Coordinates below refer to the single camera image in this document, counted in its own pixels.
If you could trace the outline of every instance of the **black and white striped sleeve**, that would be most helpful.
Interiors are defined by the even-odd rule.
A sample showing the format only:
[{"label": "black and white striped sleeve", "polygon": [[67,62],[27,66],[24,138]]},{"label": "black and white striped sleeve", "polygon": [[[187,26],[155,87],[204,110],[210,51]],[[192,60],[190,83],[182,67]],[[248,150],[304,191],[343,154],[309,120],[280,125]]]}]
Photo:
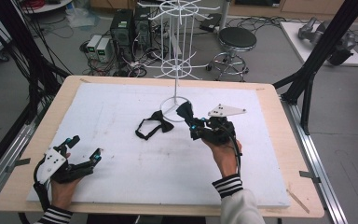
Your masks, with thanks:
[{"label": "black and white striped sleeve", "polygon": [[48,211],[35,224],[68,224],[72,217],[72,212],[61,208],[50,206]]},{"label": "black and white striped sleeve", "polygon": [[223,199],[243,189],[239,175],[229,175],[212,183]]}]

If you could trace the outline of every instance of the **aluminum rail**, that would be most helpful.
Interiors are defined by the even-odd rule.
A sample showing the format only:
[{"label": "aluminum rail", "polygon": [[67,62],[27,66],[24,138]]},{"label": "aluminum rail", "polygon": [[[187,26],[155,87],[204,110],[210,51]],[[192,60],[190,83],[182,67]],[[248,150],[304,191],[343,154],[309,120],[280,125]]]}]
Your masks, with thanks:
[{"label": "aluminum rail", "polygon": [[14,138],[10,147],[7,149],[6,153],[0,160],[0,185],[7,174],[11,172],[11,169],[14,168],[16,160],[20,157],[20,154],[23,152],[25,147],[28,145],[34,131],[36,130],[35,122],[31,122],[29,125],[24,124]]},{"label": "aluminum rail", "polygon": [[290,114],[293,118],[293,122],[296,126],[298,136],[302,143],[302,149],[307,156],[309,166],[313,172],[314,177],[320,179],[320,183],[316,183],[318,189],[324,197],[325,205],[329,211],[330,217],[335,224],[348,224],[345,214],[342,211],[341,205],[339,204],[336,193],[330,183],[327,173],[322,164],[321,158],[319,157],[318,151],[310,137],[307,135],[301,127],[301,112],[297,105],[289,105],[287,102],[282,102],[283,106],[287,106]]}]

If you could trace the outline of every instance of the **hand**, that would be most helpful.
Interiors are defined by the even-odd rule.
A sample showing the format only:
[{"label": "hand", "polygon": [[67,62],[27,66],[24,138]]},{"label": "hand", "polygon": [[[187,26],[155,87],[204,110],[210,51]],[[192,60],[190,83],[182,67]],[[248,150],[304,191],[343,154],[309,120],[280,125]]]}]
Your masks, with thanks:
[{"label": "hand", "polygon": [[[235,158],[234,144],[231,141],[221,146],[214,145],[205,139],[202,139],[202,142],[211,149],[214,161],[216,162],[217,167],[219,167],[222,177],[235,175],[237,173],[237,160]],[[241,152],[242,145],[238,140],[237,145]]]},{"label": "hand", "polygon": [[78,178],[70,183],[60,184],[54,180],[51,180],[51,205],[58,208],[68,210],[71,205],[72,197],[74,196],[77,184],[82,178]]}]

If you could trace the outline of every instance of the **wooden edge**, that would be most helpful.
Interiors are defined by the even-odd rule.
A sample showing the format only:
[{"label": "wooden edge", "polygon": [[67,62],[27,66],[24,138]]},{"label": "wooden edge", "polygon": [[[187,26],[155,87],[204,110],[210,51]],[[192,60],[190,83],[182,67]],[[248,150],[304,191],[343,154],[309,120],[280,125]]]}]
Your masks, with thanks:
[{"label": "wooden edge", "polygon": [[[0,211],[41,211],[40,203],[26,202],[29,190],[33,185],[33,173],[36,164],[43,158],[61,121],[71,105],[78,87],[82,83],[114,83],[122,85],[156,85],[173,86],[173,79],[133,78],[133,77],[68,77],[47,114],[36,130],[27,149],[21,156],[31,158],[30,164],[16,167],[0,193]],[[324,210],[319,196],[310,179],[300,177],[300,170],[307,171],[300,154],[296,139],[284,114],[277,92],[270,84],[233,83],[215,81],[179,80],[182,87],[230,88],[256,90],[260,106],[263,110],[268,132],[271,136],[278,163],[282,170],[291,206],[284,209],[260,208],[264,217],[322,217]],[[117,213],[131,214],[131,211],[142,211],[145,215],[187,215],[187,216],[219,216],[220,208],[216,206],[184,206],[184,205],[144,205],[114,203],[74,203],[71,211],[79,213]]]}]

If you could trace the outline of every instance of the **black strap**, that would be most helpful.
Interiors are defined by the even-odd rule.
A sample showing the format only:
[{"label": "black strap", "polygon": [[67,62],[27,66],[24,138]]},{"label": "black strap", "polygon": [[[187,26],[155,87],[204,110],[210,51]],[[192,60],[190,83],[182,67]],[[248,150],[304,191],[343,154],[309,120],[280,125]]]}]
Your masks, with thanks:
[{"label": "black strap", "polygon": [[[161,124],[159,124],[159,126],[157,126],[150,133],[148,133],[147,136],[145,136],[144,134],[139,132],[139,130],[141,129],[145,120],[157,120],[157,121],[161,122]],[[163,133],[167,133],[173,129],[173,125],[164,119],[161,110],[154,112],[150,118],[143,119],[142,122],[139,124],[138,129],[135,131],[135,133],[138,137],[147,141],[147,139],[149,139],[151,136],[153,136],[153,134],[155,134],[159,128],[161,128]]]}]

